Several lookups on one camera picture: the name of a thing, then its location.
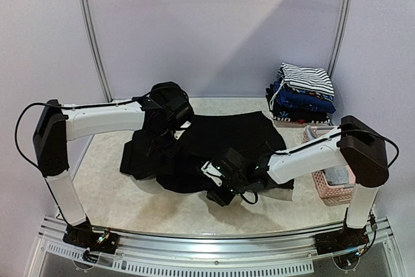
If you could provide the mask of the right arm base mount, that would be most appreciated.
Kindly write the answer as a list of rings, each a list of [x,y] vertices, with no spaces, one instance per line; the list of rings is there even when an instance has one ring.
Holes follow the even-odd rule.
[[[318,255],[350,251],[359,257],[371,249],[377,236],[377,224],[371,225],[372,239],[369,238],[366,228],[349,228],[343,224],[340,230],[316,234],[314,247]]]

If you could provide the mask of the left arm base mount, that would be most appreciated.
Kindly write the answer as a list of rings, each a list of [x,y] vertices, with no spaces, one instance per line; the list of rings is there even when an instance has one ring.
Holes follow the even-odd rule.
[[[107,228],[98,232],[94,231],[89,219],[86,218],[78,225],[67,225],[63,242],[90,252],[115,254],[119,244],[119,235]]]

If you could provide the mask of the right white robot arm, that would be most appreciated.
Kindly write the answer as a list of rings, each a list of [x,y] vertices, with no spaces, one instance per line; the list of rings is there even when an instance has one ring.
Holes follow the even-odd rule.
[[[208,162],[201,170],[216,186],[233,194],[258,193],[269,184],[291,180],[330,167],[349,167],[355,177],[346,225],[335,235],[340,248],[361,236],[379,188],[389,178],[386,138],[352,115],[326,134],[293,149],[274,151],[253,162],[234,149]]]

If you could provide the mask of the black white striped shirt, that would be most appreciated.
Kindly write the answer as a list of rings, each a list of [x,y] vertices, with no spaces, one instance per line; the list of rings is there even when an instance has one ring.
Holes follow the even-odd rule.
[[[317,92],[330,97],[335,96],[331,79],[325,69],[282,63],[279,72],[284,83],[292,89]]]

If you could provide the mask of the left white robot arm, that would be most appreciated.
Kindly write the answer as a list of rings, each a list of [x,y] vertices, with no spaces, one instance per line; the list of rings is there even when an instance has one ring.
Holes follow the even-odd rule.
[[[166,101],[145,94],[129,100],[100,104],[45,103],[33,135],[36,164],[45,179],[60,214],[72,226],[72,238],[82,247],[97,240],[80,203],[69,174],[67,144],[79,138],[118,131],[149,130],[152,134],[173,136],[184,131],[194,115],[183,90]]]

